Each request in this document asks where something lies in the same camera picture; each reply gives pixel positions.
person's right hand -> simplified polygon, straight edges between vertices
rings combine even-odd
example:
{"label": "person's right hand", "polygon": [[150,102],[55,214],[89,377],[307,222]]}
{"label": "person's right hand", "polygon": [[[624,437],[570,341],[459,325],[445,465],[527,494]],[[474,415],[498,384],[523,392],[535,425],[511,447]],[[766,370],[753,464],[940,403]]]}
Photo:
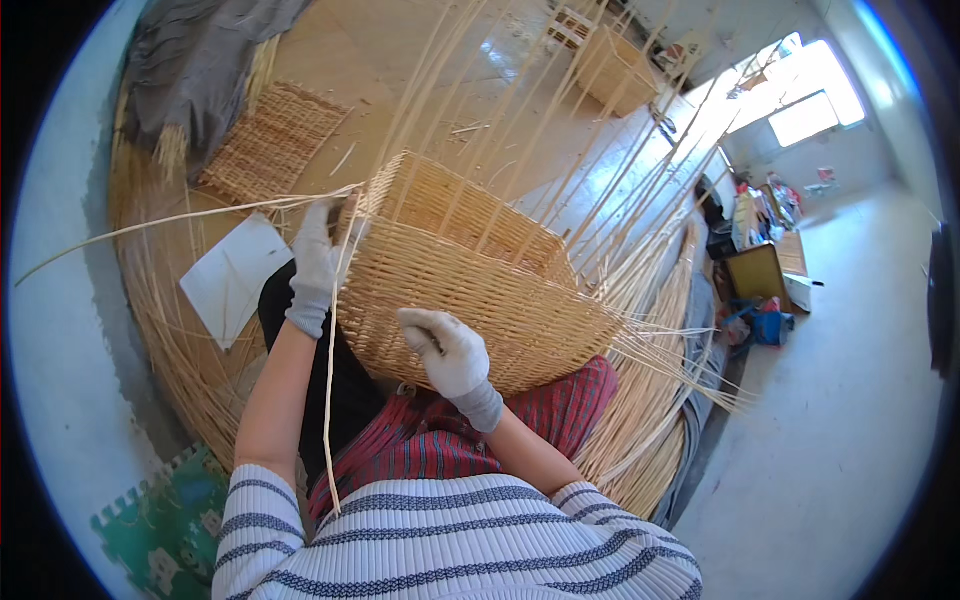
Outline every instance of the person's right hand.
{"label": "person's right hand", "polygon": [[430,384],[474,429],[492,432],[503,414],[503,396],[487,380],[490,357],[483,338],[439,310],[400,308],[396,317],[410,349],[423,361]]}

person's left hand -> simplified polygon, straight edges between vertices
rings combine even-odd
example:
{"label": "person's left hand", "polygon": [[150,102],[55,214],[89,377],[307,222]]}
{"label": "person's left hand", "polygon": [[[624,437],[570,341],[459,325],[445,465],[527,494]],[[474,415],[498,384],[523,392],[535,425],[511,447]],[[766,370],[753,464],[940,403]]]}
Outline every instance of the person's left hand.
{"label": "person's left hand", "polygon": [[[343,286],[347,278],[347,264],[356,251],[357,243],[370,228],[366,220],[357,217],[349,239],[334,246],[327,230],[327,218],[332,206],[333,202],[323,200],[310,205],[293,244],[297,274],[290,279],[294,301],[287,309],[286,317],[315,340],[323,336],[326,312],[333,302],[333,292]],[[343,264],[338,274],[337,265],[341,256]]]}

person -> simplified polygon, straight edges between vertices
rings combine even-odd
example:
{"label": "person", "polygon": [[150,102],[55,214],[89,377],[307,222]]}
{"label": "person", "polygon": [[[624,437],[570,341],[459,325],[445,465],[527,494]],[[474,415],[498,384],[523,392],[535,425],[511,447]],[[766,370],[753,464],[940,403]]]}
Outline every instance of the person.
{"label": "person", "polygon": [[[699,597],[687,548],[620,509],[569,460],[615,392],[610,363],[596,357],[505,402],[476,332],[445,312],[404,307],[406,342],[443,398],[382,400],[328,312],[344,284],[341,255],[367,226],[333,246],[329,209],[308,209],[294,260],[261,295],[269,355],[240,420],[213,597]],[[322,437],[329,335],[339,514]],[[294,492],[298,453],[320,520],[310,542]]]}

white paper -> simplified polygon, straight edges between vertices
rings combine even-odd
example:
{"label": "white paper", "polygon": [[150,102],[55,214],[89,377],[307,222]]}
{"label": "white paper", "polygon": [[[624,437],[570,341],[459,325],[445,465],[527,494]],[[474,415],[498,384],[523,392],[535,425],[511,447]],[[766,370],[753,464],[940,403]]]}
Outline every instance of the white paper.
{"label": "white paper", "polygon": [[267,217],[254,212],[197,261],[180,288],[226,350],[256,311],[263,284],[293,257]]}

black pants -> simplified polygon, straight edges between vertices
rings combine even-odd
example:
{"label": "black pants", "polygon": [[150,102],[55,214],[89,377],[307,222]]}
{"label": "black pants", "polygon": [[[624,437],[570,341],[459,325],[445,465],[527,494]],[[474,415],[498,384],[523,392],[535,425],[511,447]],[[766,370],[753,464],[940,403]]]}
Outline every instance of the black pants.
{"label": "black pants", "polygon": [[[284,313],[294,299],[290,278],[297,273],[297,265],[291,260],[267,279],[260,294],[257,313],[263,325],[263,337],[267,351],[273,349],[276,336],[286,319]],[[313,358],[313,372],[306,392],[306,410],[300,430],[300,457],[306,467],[307,489],[313,487],[318,477],[326,470],[324,455],[324,412],[326,405],[326,366],[330,335],[330,313],[326,313],[324,336],[317,344]],[[376,384],[367,374],[357,357],[347,345],[347,338],[340,326],[336,327],[333,345],[333,389],[330,398],[330,452],[337,452],[360,435],[386,404]]]}

